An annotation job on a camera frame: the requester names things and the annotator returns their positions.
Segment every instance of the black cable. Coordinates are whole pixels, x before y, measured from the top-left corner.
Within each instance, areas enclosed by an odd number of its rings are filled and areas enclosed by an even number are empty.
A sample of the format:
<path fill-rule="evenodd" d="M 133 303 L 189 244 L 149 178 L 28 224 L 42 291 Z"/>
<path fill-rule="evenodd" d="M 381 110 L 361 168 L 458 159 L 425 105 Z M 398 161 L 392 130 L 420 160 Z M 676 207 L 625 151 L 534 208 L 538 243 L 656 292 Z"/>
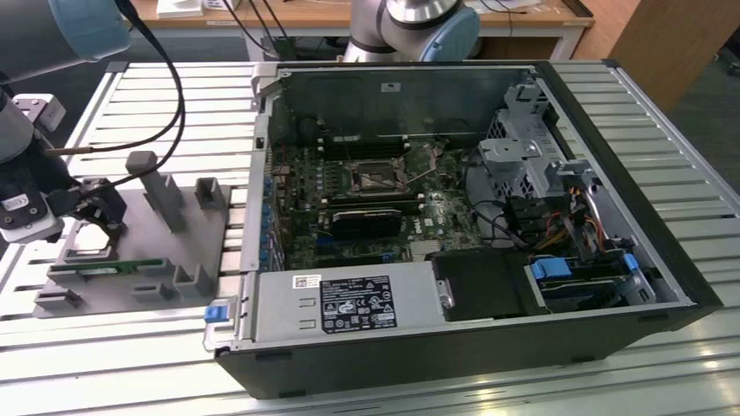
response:
<path fill-rule="evenodd" d="M 288 46 L 290 47 L 292 55 L 297 59 L 298 52 L 296 52 L 296 48 L 292 45 L 290 38 L 288 37 L 288 34 L 285 33 L 285 29 L 282 27 L 282 24 L 280 23 L 280 19 L 277 18 L 277 15 L 274 14 L 273 6 L 269 5 L 269 2 L 266 0 L 262 0 L 262 3 L 265 3 L 266 10 L 269 11 L 269 14 L 273 17 L 274 23 L 277 23 L 277 27 L 280 28 L 280 32 L 282 33 L 282 39 L 285 40 L 285 42 L 288 43 Z"/>
<path fill-rule="evenodd" d="M 510 15 L 525 15 L 526 12 L 525 11 L 510 11 L 509 6 L 506 6 L 504 3 L 500 2 L 500 0 L 493 0 L 500 7 L 502 7 L 506 11 L 501 11 L 501 10 L 496 10 L 493 7 L 490 7 L 488 5 L 488 3 L 485 2 L 485 0 L 481 0 L 481 4 L 485 7 L 485 9 L 488 9 L 489 11 L 494 12 L 494 13 L 505 13 L 506 14 L 506 18 L 509 19 L 509 42 L 506 43 L 506 49 L 504 50 L 504 55 L 506 57 L 509 57 L 509 44 L 510 44 L 510 38 L 513 37 L 513 20 L 510 19 Z"/>
<path fill-rule="evenodd" d="M 270 58 L 280 59 L 280 56 L 274 56 L 273 53 L 272 53 L 272 51 L 270 51 L 268 48 L 265 48 L 260 42 L 257 42 L 257 39 L 254 39 L 254 37 L 253 37 L 253 36 L 249 34 L 249 32 L 246 31 L 246 28 L 244 27 L 244 23 L 241 23 L 240 18 L 236 16 L 236 13 L 234 13 L 234 11 L 233 11 L 233 8 L 230 7 L 230 4 L 229 4 L 228 0 L 221 0 L 221 3 L 222 3 L 222 5 L 224 5 L 224 7 L 226 8 L 226 10 L 229 11 L 229 14 L 230 14 L 230 17 L 233 18 L 233 21 L 234 21 L 236 24 L 240 26 L 241 31 L 244 32 L 244 36 L 249 39 L 249 41 L 250 41 L 252 43 L 256 44 L 256 46 L 262 50 L 262 52 L 265 52 L 265 54 L 266 54 Z"/>
<path fill-rule="evenodd" d="M 274 43 L 273 35 L 269 33 L 269 29 L 266 28 L 265 19 L 262 19 L 262 14 L 258 12 L 257 6 L 254 5 L 254 0 L 248 0 L 249 4 L 252 5 L 252 9 L 254 10 L 254 15 L 257 16 L 258 24 L 262 26 L 262 30 L 265 31 L 266 38 L 269 39 L 269 44 L 273 45 L 274 53 L 280 56 L 280 51 L 277 50 L 277 44 Z"/>
<path fill-rule="evenodd" d="M 182 139 L 182 133 L 185 131 L 185 118 L 186 118 L 185 95 L 182 93 L 182 83 L 181 83 L 181 80 L 180 80 L 180 75 L 178 75 L 177 69 L 174 68 L 174 64 L 172 63 L 172 60 L 170 60 L 168 54 L 166 54 L 166 51 L 161 47 L 160 41 L 157 40 L 157 38 L 153 35 L 152 31 L 149 30 L 146 24 L 144 23 L 144 21 L 138 17 L 138 13 L 136 12 L 134 6 L 130 4 L 130 0 L 114 0 L 114 1 L 116 1 L 117 10 L 124 15 L 124 17 L 128 19 L 130 24 L 136 27 L 136 29 L 141 33 L 144 39 L 146 39 L 146 41 L 149 42 L 152 47 L 156 49 L 157 53 L 161 56 L 161 59 L 166 63 L 166 66 L 169 68 L 169 72 L 172 73 L 172 80 L 174 81 L 174 87 L 176 87 L 176 90 L 177 90 L 177 96 L 178 97 L 177 97 L 177 111 L 176 111 L 173 121 L 170 122 L 170 125 L 174 125 L 174 122 L 177 122 L 177 119 L 178 119 L 178 128 L 177 128 L 177 134 L 176 134 L 174 139 L 172 141 L 172 145 L 169 146 L 169 150 L 166 151 L 166 153 L 164 154 L 164 156 L 161 157 L 160 161 L 157 162 L 157 164 L 154 166 L 142 170 L 138 173 L 134 173 L 133 175 L 129 175 L 129 176 L 124 177 L 122 179 L 118 179 L 118 180 L 94 188 L 89 192 L 82 193 L 80 195 L 80 198 L 88 198 L 92 195 L 94 195 L 94 194 L 97 194 L 97 193 L 100 193 L 100 192 L 102 192 L 102 191 L 105 191 L 105 190 L 108 190 L 108 189 L 110 189 L 110 188 L 113 188 L 118 185 L 122 185 L 124 183 L 130 182 L 134 179 L 141 178 L 142 176 L 148 175 L 149 173 L 156 172 L 164 166 L 164 164 L 166 163 L 166 161 L 172 157 L 172 154 L 174 153 L 174 150 L 177 149 L 180 140 Z"/>
<path fill-rule="evenodd" d="M 160 54 L 161 58 L 165 62 L 169 61 L 169 57 L 166 56 L 166 52 L 161 47 L 160 41 L 154 37 L 149 27 L 145 25 L 144 21 L 138 17 L 136 12 L 134 6 L 130 4 L 130 0 L 114 0 L 116 6 L 121 14 L 126 17 L 128 21 L 130 22 L 130 29 L 138 29 L 144 39 L 149 42 L 149 44 L 156 49 L 157 53 Z M 166 124 L 165 127 L 148 139 L 132 141 L 130 143 L 125 143 L 122 145 L 116 146 L 106 146 L 106 147 L 72 147 L 72 148 L 61 148 L 61 149 L 48 149 L 44 151 L 46 156 L 60 156 L 60 155 L 72 155 L 72 154 L 88 154 L 88 153 L 104 153 L 104 152 L 114 152 L 118 150 L 133 149 L 134 147 L 142 146 L 145 144 L 152 143 L 156 141 L 164 134 L 172 130 L 177 120 L 180 119 L 181 113 L 185 111 L 185 97 L 182 95 L 182 86 L 180 83 L 178 73 L 174 69 L 174 65 L 170 65 L 170 61 L 168 62 L 169 72 L 172 73 L 172 79 L 174 81 L 174 87 L 178 92 L 178 100 L 177 100 L 177 108 L 174 110 L 174 114 L 172 115 L 172 120 Z"/>

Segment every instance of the aluminum extrusion table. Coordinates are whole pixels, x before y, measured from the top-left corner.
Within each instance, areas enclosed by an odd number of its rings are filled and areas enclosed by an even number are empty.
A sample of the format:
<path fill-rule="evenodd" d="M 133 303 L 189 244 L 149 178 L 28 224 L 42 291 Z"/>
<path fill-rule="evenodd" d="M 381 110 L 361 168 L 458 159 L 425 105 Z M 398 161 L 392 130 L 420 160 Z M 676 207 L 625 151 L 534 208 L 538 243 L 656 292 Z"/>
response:
<path fill-rule="evenodd" d="M 0 413 L 10 414 L 728 414 L 740 405 L 740 200 L 618 68 L 554 67 L 725 303 L 604 361 L 290 400 L 249 398 L 202 348 L 204 308 L 36 320 L 33 297 L 61 247 L 12 245 L 0 263 Z M 238 285 L 252 149 L 252 63 L 180 63 L 186 130 L 164 166 L 178 185 L 233 185 L 221 295 Z M 69 146 L 156 132 L 176 107 L 162 64 L 106 73 Z M 172 140 L 146 145 L 162 155 Z M 578 153 L 574 141 L 569 140 Z M 73 175 L 118 178 L 126 152 L 74 156 Z"/>

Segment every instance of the power supply label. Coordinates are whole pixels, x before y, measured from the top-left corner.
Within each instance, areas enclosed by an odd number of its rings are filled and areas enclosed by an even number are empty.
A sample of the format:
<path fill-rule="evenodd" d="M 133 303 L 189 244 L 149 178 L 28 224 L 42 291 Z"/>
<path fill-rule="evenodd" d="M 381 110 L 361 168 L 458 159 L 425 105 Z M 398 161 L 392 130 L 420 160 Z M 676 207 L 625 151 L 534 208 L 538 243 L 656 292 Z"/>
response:
<path fill-rule="evenodd" d="M 396 326 L 388 276 L 321 282 L 321 329 L 326 334 Z"/>

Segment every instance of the circuit board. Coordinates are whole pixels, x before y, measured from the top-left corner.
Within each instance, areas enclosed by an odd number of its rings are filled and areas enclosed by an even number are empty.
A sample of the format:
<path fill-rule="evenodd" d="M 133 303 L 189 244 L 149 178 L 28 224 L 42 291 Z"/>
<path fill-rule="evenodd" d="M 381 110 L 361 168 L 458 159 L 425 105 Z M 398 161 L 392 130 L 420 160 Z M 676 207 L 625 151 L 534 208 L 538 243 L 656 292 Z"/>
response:
<path fill-rule="evenodd" d="M 460 160 L 469 150 L 445 152 L 434 139 L 408 143 L 404 154 L 393 159 L 326 160 L 316 148 L 276 146 L 273 175 L 286 270 L 365 261 L 404 263 L 422 260 L 420 253 L 481 246 L 465 194 L 457 188 Z M 362 192 L 412 198 L 417 211 L 400 218 L 394 236 L 338 241 L 320 226 L 326 199 L 341 202 Z"/>

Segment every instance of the floor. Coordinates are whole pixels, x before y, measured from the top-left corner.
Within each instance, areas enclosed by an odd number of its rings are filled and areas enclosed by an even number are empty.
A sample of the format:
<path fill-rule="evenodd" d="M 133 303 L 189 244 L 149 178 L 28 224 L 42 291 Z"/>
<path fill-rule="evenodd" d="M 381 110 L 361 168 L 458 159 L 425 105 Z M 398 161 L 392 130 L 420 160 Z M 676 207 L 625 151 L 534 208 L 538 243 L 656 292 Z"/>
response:
<path fill-rule="evenodd" d="M 713 62 L 668 118 L 740 192 L 740 75 Z"/>
<path fill-rule="evenodd" d="M 162 38 L 161 46 L 174 62 L 245 61 L 244 42 L 238 38 Z M 298 53 L 330 59 L 336 52 L 325 42 L 298 40 Z M 16 94 L 53 94 L 66 108 L 66 117 L 50 134 L 54 146 L 65 144 L 76 121 L 105 73 L 109 61 L 160 62 L 161 58 L 141 38 L 130 49 L 104 62 L 68 68 L 13 84 Z M 740 76 L 726 73 L 726 64 L 713 62 L 701 78 L 669 113 L 670 121 L 700 150 L 701 154 L 740 192 Z M 4 242 L 0 241 L 0 253 Z"/>

